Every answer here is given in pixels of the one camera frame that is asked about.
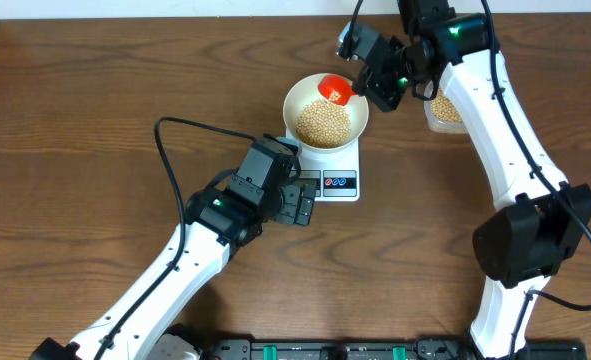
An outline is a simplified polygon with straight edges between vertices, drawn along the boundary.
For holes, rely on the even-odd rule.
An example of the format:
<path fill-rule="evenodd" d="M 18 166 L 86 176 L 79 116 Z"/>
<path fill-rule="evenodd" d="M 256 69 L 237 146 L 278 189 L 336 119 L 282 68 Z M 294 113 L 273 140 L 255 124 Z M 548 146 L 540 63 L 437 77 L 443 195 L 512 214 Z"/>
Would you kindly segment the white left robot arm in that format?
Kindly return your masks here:
<path fill-rule="evenodd" d="M 254 139 L 240 168 L 191 196 L 165 250 L 100 319 L 66 345 L 45 339 L 32 358 L 146 358 L 180 310 L 265 223 L 309 224 L 316 190 L 298 182 L 299 152 L 292 139 Z"/>

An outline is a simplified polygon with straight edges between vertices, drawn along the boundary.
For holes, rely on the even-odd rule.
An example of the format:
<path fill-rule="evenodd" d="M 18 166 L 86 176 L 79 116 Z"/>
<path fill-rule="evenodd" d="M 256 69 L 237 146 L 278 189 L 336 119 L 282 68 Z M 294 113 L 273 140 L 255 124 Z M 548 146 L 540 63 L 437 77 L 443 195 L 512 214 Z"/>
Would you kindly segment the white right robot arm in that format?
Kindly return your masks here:
<path fill-rule="evenodd" d="M 380 110 L 405 94 L 444 96 L 484 167 L 495 213 L 473 233 L 485 285 L 462 358 L 567 359 L 570 347 L 529 345 L 535 302 L 591 237 L 591 189 L 572 185 L 540 144 L 511 86 L 489 9 L 458 15 L 445 1 L 402 1 L 403 39 L 351 19 L 338 55 L 360 60 L 353 91 Z"/>

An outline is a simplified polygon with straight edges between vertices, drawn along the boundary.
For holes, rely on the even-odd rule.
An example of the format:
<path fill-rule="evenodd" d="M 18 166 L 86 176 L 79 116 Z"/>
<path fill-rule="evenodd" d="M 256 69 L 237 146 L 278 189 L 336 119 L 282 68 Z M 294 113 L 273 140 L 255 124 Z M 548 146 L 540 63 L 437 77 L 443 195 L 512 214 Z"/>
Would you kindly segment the red measuring scoop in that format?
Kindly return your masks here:
<path fill-rule="evenodd" d="M 350 98 L 356 95 L 352 84 L 335 74 L 325 75 L 317 85 L 317 90 L 326 100 L 339 106 L 347 105 Z"/>

